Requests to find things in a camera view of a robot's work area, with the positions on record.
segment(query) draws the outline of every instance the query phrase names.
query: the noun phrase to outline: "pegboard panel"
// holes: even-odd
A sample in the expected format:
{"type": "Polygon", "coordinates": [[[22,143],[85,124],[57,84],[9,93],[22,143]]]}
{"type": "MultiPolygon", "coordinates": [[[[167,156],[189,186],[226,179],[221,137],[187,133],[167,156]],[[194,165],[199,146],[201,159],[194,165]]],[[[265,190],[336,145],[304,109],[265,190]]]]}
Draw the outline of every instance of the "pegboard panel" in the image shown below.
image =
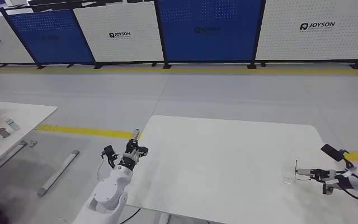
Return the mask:
{"type": "Polygon", "coordinates": [[[0,64],[33,62],[5,18],[0,16],[0,64]]]}
{"type": "Polygon", "coordinates": [[[9,15],[39,63],[92,62],[70,10],[9,15]]]}
{"type": "Polygon", "coordinates": [[[163,59],[154,2],[74,10],[98,62],[163,59]]]}
{"type": "Polygon", "coordinates": [[[250,60],[261,0],[161,0],[168,60],[250,60]]]}
{"type": "Polygon", "coordinates": [[[256,59],[358,59],[357,9],[357,0],[267,0],[256,59]]]}

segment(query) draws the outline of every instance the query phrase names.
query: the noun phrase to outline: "yellow floor line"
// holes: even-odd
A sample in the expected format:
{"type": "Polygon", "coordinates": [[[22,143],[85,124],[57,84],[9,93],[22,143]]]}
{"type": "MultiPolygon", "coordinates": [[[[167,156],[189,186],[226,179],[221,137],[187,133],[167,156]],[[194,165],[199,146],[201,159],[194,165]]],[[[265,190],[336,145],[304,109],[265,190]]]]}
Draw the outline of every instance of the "yellow floor line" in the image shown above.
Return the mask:
{"type": "MultiPolygon", "coordinates": [[[[69,127],[69,126],[58,126],[58,125],[40,125],[36,130],[45,130],[48,132],[63,132],[70,134],[89,134],[92,136],[107,136],[115,138],[127,138],[129,139],[132,136],[133,132],[128,132],[125,130],[104,130],[104,129],[95,129],[95,128],[82,128],[82,127],[69,127]]],[[[346,159],[350,161],[358,161],[358,152],[349,151],[346,153],[346,159]]]]}
{"type": "Polygon", "coordinates": [[[358,152],[356,151],[349,151],[348,153],[345,153],[345,158],[350,161],[358,161],[358,152]]]}
{"type": "Polygon", "coordinates": [[[358,70],[354,69],[246,69],[246,68],[44,68],[37,70],[35,68],[0,68],[0,73],[8,72],[26,72],[26,73],[76,73],[76,72],[206,72],[206,73],[320,73],[320,74],[358,74],[358,70]]]}

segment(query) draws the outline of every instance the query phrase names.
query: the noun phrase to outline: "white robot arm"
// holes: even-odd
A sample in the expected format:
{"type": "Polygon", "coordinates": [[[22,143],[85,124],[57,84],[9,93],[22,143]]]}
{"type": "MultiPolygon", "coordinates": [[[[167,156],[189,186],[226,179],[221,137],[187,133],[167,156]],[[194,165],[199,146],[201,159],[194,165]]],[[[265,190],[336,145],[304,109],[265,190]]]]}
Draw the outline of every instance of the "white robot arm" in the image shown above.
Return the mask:
{"type": "Polygon", "coordinates": [[[321,150],[329,155],[337,162],[344,160],[346,168],[344,170],[322,170],[322,169],[297,169],[298,175],[308,176],[317,182],[323,184],[323,194],[330,195],[334,189],[343,190],[351,197],[358,199],[357,196],[351,194],[347,189],[358,190],[358,173],[357,167],[355,167],[350,161],[345,159],[344,153],[348,153],[345,150],[336,150],[332,146],[325,144],[321,150]]]}
{"type": "Polygon", "coordinates": [[[102,158],[108,157],[108,163],[112,167],[110,176],[97,184],[89,199],[83,205],[73,224],[116,224],[126,204],[128,194],[124,191],[133,176],[133,168],[139,162],[139,158],[148,154],[148,149],[138,146],[139,130],[135,130],[126,146],[118,165],[114,164],[118,155],[114,153],[112,146],[107,146],[102,152],[102,158]],[[101,204],[110,214],[96,212],[96,207],[101,204]]]}

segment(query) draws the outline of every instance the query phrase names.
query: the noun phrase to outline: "black metal frame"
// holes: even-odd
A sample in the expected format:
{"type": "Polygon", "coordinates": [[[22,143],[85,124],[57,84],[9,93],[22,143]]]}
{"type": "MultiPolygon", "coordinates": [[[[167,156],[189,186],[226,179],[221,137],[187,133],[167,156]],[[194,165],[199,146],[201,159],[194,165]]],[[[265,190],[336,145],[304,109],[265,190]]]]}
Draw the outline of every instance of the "black metal frame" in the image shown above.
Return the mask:
{"type": "Polygon", "coordinates": [[[258,48],[258,41],[260,40],[260,32],[263,21],[263,14],[265,13],[266,0],[261,0],[260,12],[258,13],[258,21],[256,27],[256,36],[255,43],[252,50],[252,58],[250,64],[247,66],[248,69],[256,69],[255,61],[256,61],[256,53],[258,48]]]}
{"type": "Polygon", "coordinates": [[[163,52],[163,58],[164,58],[163,69],[170,69],[172,66],[170,64],[168,64],[167,50],[166,50],[166,44],[165,44],[165,41],[164,41],[164,33],[163,33],[163,27],[162,27],[161,12],[160,12],[160,9],[159,9],[158,0],[154,0],[154,8],[156,9],[159,36],[161,38],[161,44],[162,44],[162,52],[163,52]]]}
{"type": "MultiPolygon", "coordinates": [[[[97,3],[100,2],[105,2],[105,1],[113,1],[113,0],[94,0],[97,3]]],[[[154,8],[156,11],[156,17],[157,17],[157,22],[158,22],[158,30],[159,30],[159,36],[161,39],[161,46],[162,46],[162,52],[163,52],[163,61],[132,61],[132,62],[97,62],[94,58],[94,55],[92,53],[92,50],[87,42],[86,37],[84,36],[84,33],[82,31],[82,28],[77,20],[76,14],[74,13],[73,9],[77,8],[74,3],[86,3],[86,2],[93,2],[93,0],[66,0],[66,2],[62,2],[62,3],[49,3],[49,4],[38,4],[38,5],[32,5],[32,6],[22,6],[22,7],[14,7],[14,8],[0,8],[1,14],[4,16],[5,20],[8,22],[8,24],[10,25],[11,29],[13,30],[13,32],[16,34],[17,38],[20,40],[20,42],[22,43],[22,45],[25,47],[26,51],[29,53],[29,55],[31,56],[32,60],[34,60],[34,63],[6,63],[3,64],[0,67],[4,67],[8,64],[19,64],[19,65],[36,65],[37,69],[42,69],[45,66],[43,66],[44,64],[68,64],[68,68],[73,66],[74,64],[82,64],[82,65],[94,65],[94,69],[99,69],[102,66],[106,66],[106,65],[126,65],[126,64],[152,64],[152,67],[155,67],[158,63],[164,63],[163,69],[169,69],[171,68],[171,65],[169,63],[250,63],[247,68],[248,69],[255,69],[256,65],[255,63],[261,63],[262,67],[266,66],[266,63],[354,63],[351,64],[350,67],[353,69],[358,69],[358,59],[335,59],[335,60],[256,60],[256,53],[257,53],[257,48],[258,48],[258,42],[260,39],[260,32],[261,32],[261,27],[262,27],[262,21],[263,21],[263,15],[265,13],[265,6],[266,6],[266,0],[261,0],[261,5],[260,5],[260,11],[259,11],[259,17],[258,17],[258,23],[257,23],[257,27],[256,27],[256,35],[255,35],[255,42],[254,42],[254,47],[253,47],[253,51],[252,51],[252,58],[250,60],[168,60],[167,59],[167,51],[166,51],[166,46],[165,46],[165,41],[164,41],[164,33],[163,33],[163,28],[162,28],[162,21],[161,21],[161,16],[160,16],[160,9],[159,9],[159,4],[158,4],[158,0],[144,0],[145,2],[148,1],[153,1],[154,2],[154,8]],[[92,58],[92,62],[68,62],[68,63],[59,63],[59,62],[54,62],[54,63],[40,63],[36,60],[35,56],[32,54],[32,52],[29,50],[29,48],[27,47],[27,45],[25,44],[24,40],[20,37],[19,33],[17,32],[16,28],[14,27],[14,25],[12,24],[8,14],[7,14],[7,10],[16,10],[16,9],[23,9],[23,8],[32,8],[34,11],[36,10],[36,8],[41,8],[41,7],[51,7],[51,6],[60,6],[60,5],[64,5],[66,6],[70,11],[71,14],[74,17],[74,20],[76,21],[76,24],[78,26],[78,29],[80,30],[81,36],[86,44],[87,49],[89,50],[89,52],[91,53],[91,58],[92,58]]],[[[82,6],[80,8],[84,8],[84,7],[96,7],[98,6],[97,4],[92,4],[92,5],[88,5],[88,6],[82,6]]]]}

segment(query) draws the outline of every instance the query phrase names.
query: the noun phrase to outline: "desk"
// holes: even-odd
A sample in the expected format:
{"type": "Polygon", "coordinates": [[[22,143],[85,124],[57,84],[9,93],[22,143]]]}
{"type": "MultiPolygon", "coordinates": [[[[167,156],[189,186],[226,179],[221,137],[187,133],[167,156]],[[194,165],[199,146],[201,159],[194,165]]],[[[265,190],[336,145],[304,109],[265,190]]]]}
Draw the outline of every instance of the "desk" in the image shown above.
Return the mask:
{"type": "Polygon", "coordinates": [[[6,131],[11,134],[7,138],[0,137],[0,165],[9,159],[6,155],[12,151],[14,146],[56,110],[55,106],[0,102],[0,128],[6,128],[6,131]],[[13,119],[20,126],[20,130],[16,132],[12,130],[2,119],[4,115],[13,119]]]}
{"type": "MultiPolygon", "coordinates": [[[[0,166],[8,161],[25,145],[27,145],[26,142],[22,141],[22,139],[56,110],[56,106],[0,102],[0,128],[6,128],[6,131],[11,134],[7,138],[0,137],[0,166]],[[4,119],[2,119],[3,115],[13,119],[20,126],[20,130],[16,132],[12,130],[5,123],[4,119]]],[[[39,190],[37,193],[38,196],[42,197],[47,192],[47,190],[52,186],[52,184],[56,181],[56,179],[71,163],[77,154],[78,151],[72,152],[72,154],[64,162],[62,168],[56,172],[39,190]]]]}
{"type": "Polygon", "coordinates": [[[130,206],[226,224],[356,223],[356,201],[287,181],[298,168],[335,169],[310,125],[153,116],[139,140],[130,206]]]}

